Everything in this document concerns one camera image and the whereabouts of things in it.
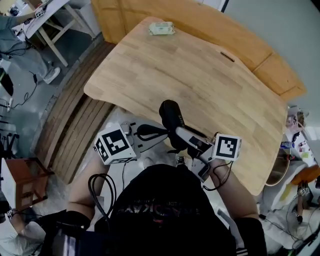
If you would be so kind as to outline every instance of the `white shoe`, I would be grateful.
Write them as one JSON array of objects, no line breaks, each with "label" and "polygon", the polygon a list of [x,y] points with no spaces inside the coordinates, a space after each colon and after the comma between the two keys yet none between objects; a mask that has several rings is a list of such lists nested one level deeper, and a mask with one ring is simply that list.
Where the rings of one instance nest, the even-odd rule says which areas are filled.
[{"label": "white shoe", "polygon": [[46,84],[50,84],[60,74],[61,68],[53,68],[43,79]]},{"label": "white shoe", "polygon": [[148,167],[154,166],[154,165],[155,165],[155,162],[150,157],[146,157],[143,160],[143,168],[144,169],[147,169]]},{"label": "white shoe", "polygon": [[176,155],[176,167],[179,165],[186,165],[187,158],[181,154]]}]

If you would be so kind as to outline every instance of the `wooden stool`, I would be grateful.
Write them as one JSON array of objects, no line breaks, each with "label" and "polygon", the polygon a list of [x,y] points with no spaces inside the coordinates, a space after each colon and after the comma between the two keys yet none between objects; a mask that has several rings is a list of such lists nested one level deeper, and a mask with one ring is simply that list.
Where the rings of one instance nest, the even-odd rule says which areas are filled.
[{"label": "wooden stool", "polygon": [[22,211],[47,199],[46,186],[52,174],[38,158],[2,158],[1,190],[11,208]]}]

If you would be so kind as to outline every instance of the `black shirt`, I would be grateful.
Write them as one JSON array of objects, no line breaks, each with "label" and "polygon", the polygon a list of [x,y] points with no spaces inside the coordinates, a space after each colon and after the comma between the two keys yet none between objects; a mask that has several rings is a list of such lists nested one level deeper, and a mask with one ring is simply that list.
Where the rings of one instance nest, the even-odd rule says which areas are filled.
[{"label": "black shirt", "polygon": [[[90,224],[80,213],[67,215],[72,216],[73,223],[79,219],[86,227]],[[248,255],[267,255],[259,220],[234,221]],[[145,169],[119,195],[109,223],[118,252],[237,255],[234,237],[215,215],[200,181],[187,168],[158,164]],[[100,219],[95,232],[105,233],[105,224]]]}]

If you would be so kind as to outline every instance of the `gray pants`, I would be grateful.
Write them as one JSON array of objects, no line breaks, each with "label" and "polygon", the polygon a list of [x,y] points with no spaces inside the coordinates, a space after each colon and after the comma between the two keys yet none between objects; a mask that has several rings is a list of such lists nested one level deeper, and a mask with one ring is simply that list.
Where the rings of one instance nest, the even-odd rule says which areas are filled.
[{"label": "gray pants", "polygon": [[49,63],[41,56],[41,54],[33,49],[24,50],[26,45],[20,44],[16,49],[22,49],[13,51],[8,55],[2,55],[3,59],[12,63],[15,63],[20,69],[30,71],[41,78],[45,78],[46,75],[51,71],[52,67]]}]

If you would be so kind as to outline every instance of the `white table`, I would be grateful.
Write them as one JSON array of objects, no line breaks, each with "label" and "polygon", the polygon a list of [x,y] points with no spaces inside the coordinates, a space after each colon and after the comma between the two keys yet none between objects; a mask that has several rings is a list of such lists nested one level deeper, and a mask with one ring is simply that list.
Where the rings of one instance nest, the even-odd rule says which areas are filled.
[{"label": "white table", "polygon": [[[70,29],[76,22],[78,22],[83,29],[89,34],[93,39],[95,38],[94,33],[91,31],[91,29],[87,26],[87,24],[79,17],[79,15],[76,13],[75,10],[73,10],[70,5],[68,4],[70,0],[52,0],[46,8],[46,12],[43,16],[39,18],[35,18],[30,21],[28,25],[25,25],[23,27],[23,31],[27,38],[31,38],[37,31],[40,33],[40,35],[43,37],[45,42],[49,45],[49,47],[52,49],[52,51],[55,53],[55,55],[59,58],[59,60],[62,62],[62,64],[67,67],[68,63],[65,60],[65,58],[61,55],[61,53],[58,51],[58,49],[55,46],[55,42],[68,30]],[[48,21],[48,19],[54,15],[60,8],[64,7],[73,17],[73,20],[67,24],[65,27],[58,26],[56,24],[53,24],[52,22]],[[51,40],[45,30],[42,28],[42,25],[46,23],[58,30],[60,32]]]}]

